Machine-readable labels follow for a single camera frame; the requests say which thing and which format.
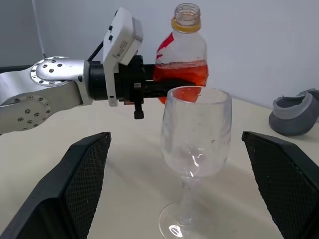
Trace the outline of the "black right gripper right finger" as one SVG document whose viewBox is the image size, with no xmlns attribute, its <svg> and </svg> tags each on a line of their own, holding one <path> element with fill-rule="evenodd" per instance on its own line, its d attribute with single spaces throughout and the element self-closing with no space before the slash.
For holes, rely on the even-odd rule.
<svg viewBox="0 0 319 239">
<path fill-rule="evenodd" d="M 319 166 L 297 145 L 242 133 L 259 192 L 284 239 L 319 239 Z"/>
</svg>

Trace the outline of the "bottle with red liquid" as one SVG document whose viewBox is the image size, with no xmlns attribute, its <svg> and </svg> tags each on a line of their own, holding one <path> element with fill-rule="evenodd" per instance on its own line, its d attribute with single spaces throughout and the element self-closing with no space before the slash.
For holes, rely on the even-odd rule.
<svg viewBox="0 0 319 239">
<path fill-rule="evenodd" d="M 207 43 L 199 33 L 201 13 L 193 3 L 181 3 L 174 10 L 172 32 L 156 52 L 153 79 L 182 79 L 206 86 L 208 79 Z"/>
</svg>

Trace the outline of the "clear wine glass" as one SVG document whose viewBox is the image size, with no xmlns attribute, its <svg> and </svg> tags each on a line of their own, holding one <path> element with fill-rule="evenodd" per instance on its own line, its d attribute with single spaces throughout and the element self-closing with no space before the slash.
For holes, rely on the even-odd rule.
<svg viewBox="0 0 319 239">
<path fill-rule="evenodd" d="M 161 152 L 167 168 L 182 179 L 177 203 L 164 207 L 159 230 L 164 239 L 203 239 L 195 188 L 224 166 L 231 141 L 232 99 L 219 89 L 182 86 L 167 93 L 161 125 Z"/>
</svg>

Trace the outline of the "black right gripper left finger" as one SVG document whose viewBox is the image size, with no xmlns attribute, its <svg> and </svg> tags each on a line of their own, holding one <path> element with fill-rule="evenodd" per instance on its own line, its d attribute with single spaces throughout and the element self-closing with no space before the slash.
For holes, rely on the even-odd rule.
<svg viewBox="0 0 319 239">
<path fill-rule="evenodd" d="M 100 199 L 111 134 L 72 144 L 35 186 L 0 239 L 87 239 Z"/>
</svg>

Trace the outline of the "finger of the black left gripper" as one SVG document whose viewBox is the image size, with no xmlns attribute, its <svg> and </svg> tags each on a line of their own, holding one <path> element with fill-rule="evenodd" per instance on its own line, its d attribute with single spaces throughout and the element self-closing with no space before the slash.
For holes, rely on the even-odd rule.
<svg viewBox="0 0 319 239">
<path fill-rule="evenodd" d="M 154 79 L 154 70 L 155 70 L 155 64 L 145 64 L 144 65 L 145 79 L 146 80 L 153 80 Z"/>
<path fill-rule="evenodd" d="M 180 78 L 164 78 L 162 81 L 145 81 L 144 98 L 166 97 L 169 90 L 182 86 L 204 86 Z"/>
</svg>

